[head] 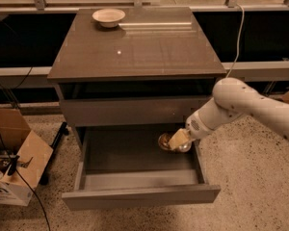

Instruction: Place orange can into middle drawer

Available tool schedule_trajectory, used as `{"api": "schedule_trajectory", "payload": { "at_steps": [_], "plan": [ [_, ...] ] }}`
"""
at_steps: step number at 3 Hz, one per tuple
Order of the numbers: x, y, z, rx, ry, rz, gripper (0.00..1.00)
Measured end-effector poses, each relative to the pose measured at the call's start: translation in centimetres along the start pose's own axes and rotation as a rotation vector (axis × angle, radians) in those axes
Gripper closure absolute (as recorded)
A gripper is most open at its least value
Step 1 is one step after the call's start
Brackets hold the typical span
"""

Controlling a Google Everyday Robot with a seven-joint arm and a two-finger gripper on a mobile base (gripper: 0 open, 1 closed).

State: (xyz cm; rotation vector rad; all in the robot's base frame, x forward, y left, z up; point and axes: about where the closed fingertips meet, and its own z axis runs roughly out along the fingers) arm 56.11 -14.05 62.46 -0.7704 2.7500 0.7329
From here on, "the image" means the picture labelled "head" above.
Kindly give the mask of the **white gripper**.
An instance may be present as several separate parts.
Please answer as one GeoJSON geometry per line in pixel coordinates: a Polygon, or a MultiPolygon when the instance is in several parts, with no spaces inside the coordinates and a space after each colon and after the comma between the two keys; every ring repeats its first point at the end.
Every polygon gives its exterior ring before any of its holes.
{"type": "Polygon", "coordinates": [[[201,108],[186,119],[185,128],[180,128],[169,140],[172,151],[188,151],[193,141],[201,140],[212,134],[217,125],[214,111],[211,108],[201,108]]]}

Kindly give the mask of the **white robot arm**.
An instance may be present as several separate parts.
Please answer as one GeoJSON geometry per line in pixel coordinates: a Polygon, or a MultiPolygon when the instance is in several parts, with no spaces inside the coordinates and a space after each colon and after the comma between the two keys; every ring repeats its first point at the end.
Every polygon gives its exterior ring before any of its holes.
{"type": "Polygon", "coordinates": [[[185,127],[169,139],[168,148],[186,152],[193,141],[241,116],[253,117],[289,141],[289,104],[265,97],[243,81],[227,77],[216,83],[212,98],[191,114],[185,127]]]}

